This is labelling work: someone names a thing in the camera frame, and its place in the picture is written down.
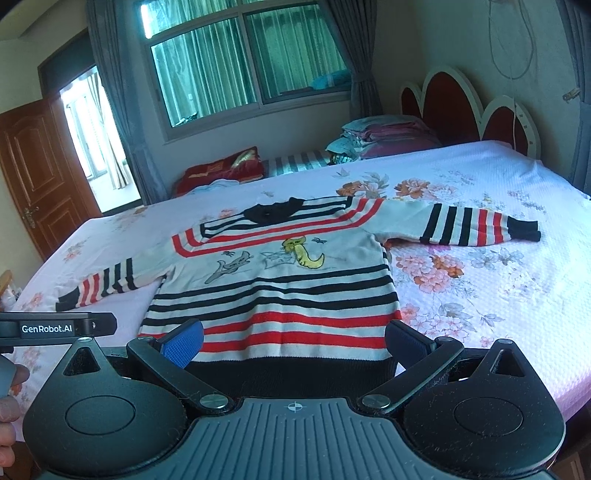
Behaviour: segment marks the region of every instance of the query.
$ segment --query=sweater collar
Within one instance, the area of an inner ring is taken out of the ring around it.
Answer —
[[[259,225],[275,225],[288,220],[293,214],[298,212],[304,200],[290,198],[287,202],[273,203],[272,205],[255,205],[244,210],[243,215],[247,220]]]

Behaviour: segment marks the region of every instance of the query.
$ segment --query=metal screw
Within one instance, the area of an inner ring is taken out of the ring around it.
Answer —
[[[199,403],[205,408],[209,408],[211,410],[221,410],[228,404],[228,398],[225,395],[212,393],[205,395],[201,400],[199,400]]]
[[[372,394],[366,395],[361,399],[361,403],[367,408],[374,408],[376,410],[383,410],[390,405],[390,399],[385,395]]]

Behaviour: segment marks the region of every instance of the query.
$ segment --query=sweater sleeve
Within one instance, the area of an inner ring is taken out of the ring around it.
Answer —
[[[172,240],[84,278],[72,291],[58,297],[56,312],[86,307],[113,293],[149,285],[172,272],[175,262]]]
[[[368,200],[362,227],[380,239],[401,238],[436,245],[482,247],[511,239],[539,242],[538,222],[517,220],[491,210],[442,203]]]

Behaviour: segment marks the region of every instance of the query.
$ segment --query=black ribbed hem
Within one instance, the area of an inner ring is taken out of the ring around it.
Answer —
[[[226,395],[266,398],[350,398],[366,394],[396,372],[381,361],[266,357],[244,361],[191,362],[186,370]]]

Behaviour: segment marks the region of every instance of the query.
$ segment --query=stack of folded clothes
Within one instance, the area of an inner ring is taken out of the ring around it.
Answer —
[[[340,138],[326,150],[333,163],[348,163],[439,147],[441,142],[420,118],[379,115],[346,124]]]

